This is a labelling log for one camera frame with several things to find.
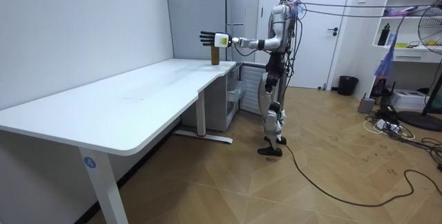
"desk leg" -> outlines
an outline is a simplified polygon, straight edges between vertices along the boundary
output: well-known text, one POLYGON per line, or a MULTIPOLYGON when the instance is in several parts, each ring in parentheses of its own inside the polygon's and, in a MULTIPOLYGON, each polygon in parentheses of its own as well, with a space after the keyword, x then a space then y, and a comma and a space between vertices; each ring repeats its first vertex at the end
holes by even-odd
POLYGON ((193 133, 191 131, 177 130, 174 132, 174 134, 195 137, 195 138, 204 138, 209 140, 226 142, 229 144, 233 142, 231 138, 206 135, 206 112, 204 107, 204 91, 198 93, 198 100, 196 101, 196 128, 197 128, 197 133, 193 133))
POLYGON ((128 224, 107 153, 79 148, 108 224, 128 224))

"robot leg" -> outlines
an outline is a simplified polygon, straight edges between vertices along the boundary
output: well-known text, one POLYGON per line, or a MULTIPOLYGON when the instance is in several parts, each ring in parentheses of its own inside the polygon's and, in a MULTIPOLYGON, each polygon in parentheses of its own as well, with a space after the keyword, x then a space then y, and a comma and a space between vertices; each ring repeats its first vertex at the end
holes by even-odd
POLYGON ((258 104, 264 126, 265 140, 269 141, 270 147, 258 150, 258 153, 266 156, 282 156, 281 149, 276 144, 285 144, 287 141, 281 136, 282 126, 284 124, 285 114, 281 112, 280 104, 274 102, 274 87, 269 92, 265 89, 268 73, 262 75, 258 89, 258 104))

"white box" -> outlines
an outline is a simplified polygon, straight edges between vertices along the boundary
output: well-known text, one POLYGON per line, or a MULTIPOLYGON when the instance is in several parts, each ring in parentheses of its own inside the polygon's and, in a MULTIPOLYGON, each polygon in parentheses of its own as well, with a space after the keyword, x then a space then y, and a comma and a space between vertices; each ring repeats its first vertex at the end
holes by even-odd
POLYGON ((423 110, 425 94, 416 90, 394 89, 390 103, 395 109, 423 110))

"white door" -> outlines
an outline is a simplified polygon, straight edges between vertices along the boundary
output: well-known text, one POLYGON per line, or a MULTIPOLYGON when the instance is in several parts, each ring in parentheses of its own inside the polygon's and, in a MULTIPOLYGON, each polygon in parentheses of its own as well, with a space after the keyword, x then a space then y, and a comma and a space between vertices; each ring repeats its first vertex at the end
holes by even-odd
MULTIPOLYGON (((301 0, 306 3, 326 3, 345 5, 346 0, 301 0)), ((268 17, 278 0, 262 0, 262 19, 258 38, 265 39, 268 35, 268 17)), ((343 14, 343 8, 307 6, 308 10, 343 14)), ((333 55, 338 40, 342 17, 307 12, 301 20, 303 24, 302 42, 296 55, 294 76, 289 86, 305 88, 323 87, 327 83, 333 55)), ((259 52, 257 62, 266 64, 269 55, 259 52)))

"trash can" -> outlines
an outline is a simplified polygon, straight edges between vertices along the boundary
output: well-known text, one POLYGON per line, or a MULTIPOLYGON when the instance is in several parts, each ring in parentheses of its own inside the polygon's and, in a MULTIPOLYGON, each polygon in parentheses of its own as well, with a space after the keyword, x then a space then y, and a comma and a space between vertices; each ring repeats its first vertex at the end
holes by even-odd
POLYGON ((353 94, 356 85, 358 84, 359 79, 352 76, 340 76, 339 77, 339 85, 338 85, 338 94, 350 96, 353 94))

